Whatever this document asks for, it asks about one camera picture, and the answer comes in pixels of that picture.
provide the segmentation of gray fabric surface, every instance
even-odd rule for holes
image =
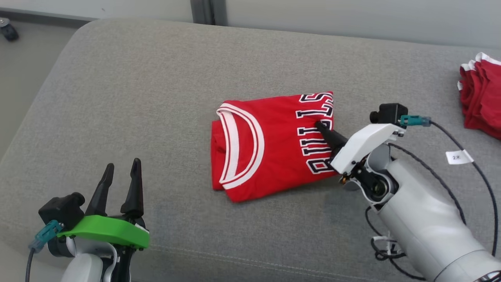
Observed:
[[[500,50],[145,19],[92,22],[61,53],[0,163],[0,238],[27,252],[43,225],[37,210],[74,191],[89,201],[108,162],[116,168],[107,212],[118,213],[139,157],[151,247],[135,255],[134,280],[407,281],[374,259],[367,204],[337,179],[243,204],[214,192],[210,123],[226,99],[333,90],[335,129],[350,136],[380,103],[400,102],[448,128],[501,199],[499,141],[463,128],[456,88],[459,65],[479,51],[501,58]],[[486,188],[471,166],[446,163],[453,143],[421,127],[400,144],[443,176],[490,248]],[[38,258],[67,262],[46,251]]]

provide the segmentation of caster wheel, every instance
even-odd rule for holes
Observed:
[[[7,41],[14,41],[19,38],[18,32],[14,29],[14,27],[11,24],[6,24],[5,26],[2,27],[0,23],[0,31],[5,36]]]

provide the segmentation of folded red fabric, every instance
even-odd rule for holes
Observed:
[[[501,139],[501,62],[479,53],[459,72],[464,127]]]
[[[335,175],[331,149],[315,128],[334,126],[333,94],[225,101],[212,123],[212,187],[234,202]]]

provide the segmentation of cable label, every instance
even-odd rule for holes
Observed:
[[[450,165],[463,165],[473,163],[473,158],[466,150],[445,152]]]

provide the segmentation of green plastic part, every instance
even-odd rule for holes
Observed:
[[[72,230],[58,233],[58,237],[61,236],[78,236],[137,249],[146,249],[150,244],[147,231],[125,220],[100,215],[85,216]]]

